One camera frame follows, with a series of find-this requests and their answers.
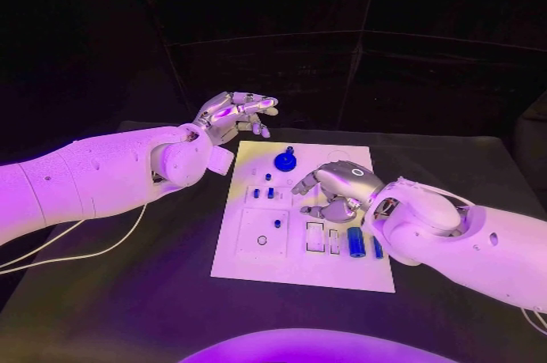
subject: table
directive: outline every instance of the table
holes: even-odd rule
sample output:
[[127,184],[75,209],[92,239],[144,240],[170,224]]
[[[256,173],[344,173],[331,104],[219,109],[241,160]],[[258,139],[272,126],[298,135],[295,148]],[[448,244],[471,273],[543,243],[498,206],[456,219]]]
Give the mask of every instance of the table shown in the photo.
[[[159,126],[123,123],[121,130]],[[226,144],[233,152],[242,139],[259,140],[241,134]],[[271,140],[369,146],[384,182],[405,176],[544,219],[497,138],[279,129]],[[207,172],[151,203],[108,254],[28,271],[0,315],[2,361],[174,362],[222,340],[285,327],[373,335],[462,362],[544,361],[547,342],[520,310],[429,267],[392,260],[396,294],[212,278],[230,175]],[[87,221],[36,260],[99,251],[138,214]]]

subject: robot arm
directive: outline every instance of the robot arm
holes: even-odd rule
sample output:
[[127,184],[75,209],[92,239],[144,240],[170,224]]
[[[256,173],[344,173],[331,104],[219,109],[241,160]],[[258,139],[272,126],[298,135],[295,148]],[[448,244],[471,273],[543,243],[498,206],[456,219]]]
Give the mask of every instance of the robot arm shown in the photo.
[[[367,168],[347,161],[324,164],[292,189],[318,184],[328,206],[302,208],[327,221],[354,219],[395,260],[426,264],[454,282],[497,300],[547,312],[547,222],[485,206],[403,178],[386,186]],[[455,207],[446,196],[467,205]],[[379,217],[383,203],[396,207]]]
[[223,175],[233,154],[219,147],[241,130],[269,136],[258,113],[277,99],[220,93],[193,123],[87,138],[46,156],[0,167],[0,244],[66,221],[120,214]]

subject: white board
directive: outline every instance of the white board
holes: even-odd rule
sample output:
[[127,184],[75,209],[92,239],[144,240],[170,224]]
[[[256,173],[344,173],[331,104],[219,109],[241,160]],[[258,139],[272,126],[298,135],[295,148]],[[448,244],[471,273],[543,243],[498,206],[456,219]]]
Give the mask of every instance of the white board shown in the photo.
[[[288,146],[297,168],[281,172],[274,159]],[[327,201],[320,186],[305,196],[292,195],[292,186],[324,163],[338,160],[373,168],[369,147],[239,143],[212,277],[396,292],[390,260],[386,253],[376,257],[372,235],[364,234],[366,256],[353,258],[349,253],[347,228],[359,226],[363,214],[340,225],[300,213],[302,206],[324,206]]]

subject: metallic robot hand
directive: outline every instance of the metallic robot hand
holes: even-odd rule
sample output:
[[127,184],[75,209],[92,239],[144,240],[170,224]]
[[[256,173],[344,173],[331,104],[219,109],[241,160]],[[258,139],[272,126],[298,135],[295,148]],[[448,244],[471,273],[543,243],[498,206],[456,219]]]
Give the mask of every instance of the metallic robot hand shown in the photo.
[[258,113],[277,115],[277,99],[252,93],[223,92],[202,106],[194,119],[209,134],[213,145],[229,142],[242,130],[271,137],[271,132],[261,122]]
[[292,193],[305,195],[318,183],[328,205],[305,206],[300,211],[311,217],[336,223],[351,221],[357,216],[359,208],[364,211],[369,209],[384,187],[374,173],[351,161],[323,164],[297,183]]

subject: small blue part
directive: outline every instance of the small blue part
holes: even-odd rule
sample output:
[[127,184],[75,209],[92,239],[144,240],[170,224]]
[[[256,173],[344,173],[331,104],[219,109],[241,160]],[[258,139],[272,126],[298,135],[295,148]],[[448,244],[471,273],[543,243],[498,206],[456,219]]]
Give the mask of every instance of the small blue part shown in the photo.
[[364,240],[360,227],[350,227],[347,229],[347,242],[350,244],[350,256],[353,258],[364,257]]
[[274,165],[282,172],[294,170],[294,167],[297,166],[297,157],[294,156],[294,148],[291,146],[287,148],[284,153],[277,155]]
[[373,237],[373,244],[374,244],[374,255],[377,259],[382,259],[384,257],[384,252],[382,250],[382,245],[379,240]]

